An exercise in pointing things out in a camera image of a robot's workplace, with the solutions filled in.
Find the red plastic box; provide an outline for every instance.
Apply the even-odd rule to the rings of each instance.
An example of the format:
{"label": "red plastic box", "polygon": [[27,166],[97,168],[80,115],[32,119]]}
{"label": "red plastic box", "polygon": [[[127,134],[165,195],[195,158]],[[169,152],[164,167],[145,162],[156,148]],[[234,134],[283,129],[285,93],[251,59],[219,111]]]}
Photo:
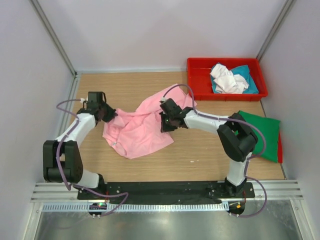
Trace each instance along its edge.
{"label": "red plastic box", "polygon": [[[248,65],[250,75],[259,91],[258,94],[224,94],[214,93],[212,89],[210,72],[211,68],[220,63],[229,70]],[[191,87],[195,100],[215,101],[260,101],[268,96],[268,90],[261,72],[259,62],[255,58],[199,58],[187,59],[188,85]]]}

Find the blue cloth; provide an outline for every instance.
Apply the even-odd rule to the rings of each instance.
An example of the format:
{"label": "blue cloth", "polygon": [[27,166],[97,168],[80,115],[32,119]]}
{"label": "blue cloth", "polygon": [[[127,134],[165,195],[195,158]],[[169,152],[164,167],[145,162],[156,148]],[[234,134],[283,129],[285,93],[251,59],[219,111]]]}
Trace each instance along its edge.
{"label": "blue cloth", "polygon": [[[258,94],[259,93],[259,91],[257,89],[257,86],[255,84],[255,81],[253,80],[253,78],[250,75],[250,70],[249,70],[248,65],[237,66],[237,67],[231,69],[231,72],[233,73],[233,75],[240,74],[246,80],[246,82],[249,84],[248,89],[243,91],[243,94]],[[213,92],[215,94],[219,94],[220,92],[216,91],[217,84],[214,82],[215,78],[213,76],[211,76],[211,75],[210,75],[210,78],[211,78]]]}

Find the gray wall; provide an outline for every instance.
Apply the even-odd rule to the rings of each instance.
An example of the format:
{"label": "gray wall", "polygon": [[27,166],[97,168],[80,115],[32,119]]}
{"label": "gray wall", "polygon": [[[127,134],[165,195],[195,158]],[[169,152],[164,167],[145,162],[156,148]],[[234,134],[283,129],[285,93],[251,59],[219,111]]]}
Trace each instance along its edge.
{"label": "gray wall", "polygon": [[320,223],[320,1],[298,0],[261,62],[268,117],[280,119],[287,176]]}
{"label": "gray wall", "polygon": [[285,0],[39,0],[78,71],[256,57]]}
{"label": "gray wall", "polygon": [[27,0],[0,1],[0,238],[22,238],[72,76]]}

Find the wooden table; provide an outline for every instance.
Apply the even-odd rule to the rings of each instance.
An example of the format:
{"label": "wooden table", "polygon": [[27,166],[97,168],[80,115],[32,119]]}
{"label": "wooden table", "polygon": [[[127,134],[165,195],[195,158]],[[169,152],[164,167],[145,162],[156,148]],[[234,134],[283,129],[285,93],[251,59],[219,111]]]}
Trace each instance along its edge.
{"label": "wooden table", "polygon": [[[143,72],[83,74],[76,97],[89,91],[103,91],[112,108],[134,112],[147,97],[176,83],[186,83],[186,72]],[[231,115],[239,110],[263,116],[260,102],[198,101],[197,109],[215,115]],[[74,105],[73,111],[81,107]],[[80,146],[84,167],[103,175],[108,182],[209,181],[223,180],[229,159],[217,135],[197,129],[180,128],[172,133],[174,143],[147,156],[124,158],[102,137],[100,122]],[[260,180],[284,179],[280,164],[257,158],[248,175]]]}

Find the pink cloth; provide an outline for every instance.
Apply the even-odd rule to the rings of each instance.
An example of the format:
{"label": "pink cloth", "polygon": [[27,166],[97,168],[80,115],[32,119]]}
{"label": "pink cloth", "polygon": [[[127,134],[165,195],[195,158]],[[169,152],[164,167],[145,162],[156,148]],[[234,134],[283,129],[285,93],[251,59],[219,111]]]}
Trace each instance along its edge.
{"label": "pink cloth", "polygon": [[[174,142],[168,132],[160,132],[159,114],[162,112],[160,100],[171,87],[148,97],[135,112],[125,112],[118,108],[118,116],[104,124],[102,136],[118,154],[134,159],[154,153]],[[175,87],[165,97],[172,98],[182,109],[192,107],[192,98],[180,87]]]}

